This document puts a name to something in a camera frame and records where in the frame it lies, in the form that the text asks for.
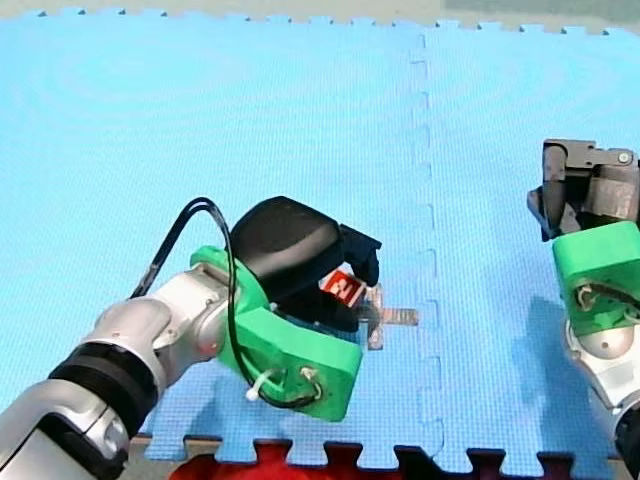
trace silver robot arm segment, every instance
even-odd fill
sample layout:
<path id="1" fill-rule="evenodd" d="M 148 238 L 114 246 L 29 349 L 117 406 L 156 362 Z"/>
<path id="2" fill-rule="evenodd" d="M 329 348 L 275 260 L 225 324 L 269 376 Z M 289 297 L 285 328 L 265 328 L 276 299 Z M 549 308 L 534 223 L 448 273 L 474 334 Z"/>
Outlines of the silver robot arm segment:
<path id="1" fill-rule="evenodd" d="M 0 415 L 0 480 L 112 480 L 165 390 L 215 357 L 226 272 L 199 264 L 156 292 L 112 305 L 47 380 Z"/>

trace white zip tie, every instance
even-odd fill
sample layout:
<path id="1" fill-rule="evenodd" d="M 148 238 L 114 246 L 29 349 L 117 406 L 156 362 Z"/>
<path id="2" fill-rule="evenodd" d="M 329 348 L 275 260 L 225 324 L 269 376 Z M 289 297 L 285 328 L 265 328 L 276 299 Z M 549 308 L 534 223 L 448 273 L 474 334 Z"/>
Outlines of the white zip tie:
<path id="1" fill-rule="evenodd" d="M 256 381 L 253 383 L 253 387 L 247 390 L 247 393 L 245 395 L 247 397 L 247 400 L 249 400 L 250 402 L 255 402 L 258 397 L 260 397 L 260 388 L 262 388 L 264 382 L 266 382 L 269 377 L 277 371 L 278 370 L 275 368 L 270 368 L 269 370 L 265 370 L 260 375 L 258 375 L 258 378 L 256 378 Z"/>

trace metal bracket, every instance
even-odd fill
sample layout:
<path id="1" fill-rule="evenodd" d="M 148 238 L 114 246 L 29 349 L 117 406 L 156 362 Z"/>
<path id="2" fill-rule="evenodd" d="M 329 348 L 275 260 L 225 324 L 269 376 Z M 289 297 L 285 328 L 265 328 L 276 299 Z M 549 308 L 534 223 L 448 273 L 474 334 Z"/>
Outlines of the metal bracket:
<path id="1" fill-rule="evenodd" d="M 419 322 L 419 314 L 415 309 L 385 308 L 380 284 L 367 287 L 362 303 L 356 307 L 356 313 L 360 322 L 367 324 L 368 350 L 382 350 L 385 324 L 415 327 Z"/>

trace red object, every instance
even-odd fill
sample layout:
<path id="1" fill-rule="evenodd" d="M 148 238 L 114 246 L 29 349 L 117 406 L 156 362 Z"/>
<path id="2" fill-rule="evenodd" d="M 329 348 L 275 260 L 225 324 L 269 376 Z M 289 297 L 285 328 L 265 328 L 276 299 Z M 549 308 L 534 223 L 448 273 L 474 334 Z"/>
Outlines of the red object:
<path id="1" fill-rule="evenodd" d="M 358 451 L 332 449 L 326 468 L 286 464 L 287 445 L 256 445 L 256 465 L 226 465 L 201 455 L 176 470 L 169 480 L 402 480 L 400 472 L 363 472 L 356 467 Z"/>
<path id="2" fill-rule="evenodd" d="M 322 285 L 322 290 L 333 294 L 348 307 L 353 307 L 362 298 L 364 289 L 362 280 L 341 270 L 334 270 Z"/>

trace red label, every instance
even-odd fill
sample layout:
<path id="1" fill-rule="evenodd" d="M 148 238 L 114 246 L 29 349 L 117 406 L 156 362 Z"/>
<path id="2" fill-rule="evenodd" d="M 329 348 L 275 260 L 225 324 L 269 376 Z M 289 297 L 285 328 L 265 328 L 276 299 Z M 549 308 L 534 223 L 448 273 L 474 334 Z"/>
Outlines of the red label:
<path id="1" fill-rule="evenodd" d="M 365 284 L 362 280 L 335 270 L 324 282 L 322 290 L 333 294 L 340 302 L 353 307 L 364 293 Z"/>

